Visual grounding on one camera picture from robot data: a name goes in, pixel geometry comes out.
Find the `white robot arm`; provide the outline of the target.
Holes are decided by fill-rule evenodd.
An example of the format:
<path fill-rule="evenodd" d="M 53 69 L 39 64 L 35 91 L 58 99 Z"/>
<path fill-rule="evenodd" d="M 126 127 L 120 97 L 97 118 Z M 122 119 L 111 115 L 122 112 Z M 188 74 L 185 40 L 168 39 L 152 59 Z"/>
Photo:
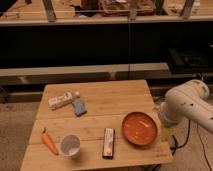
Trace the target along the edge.
<path fill-rule="evenodd" d="M 213 134 L 213 105 L 206 102 L 209 88 L 193 79 L 169 89 L 160 104 L 159 118 L 165 127 L 172 127 L 186 117 Z"/>

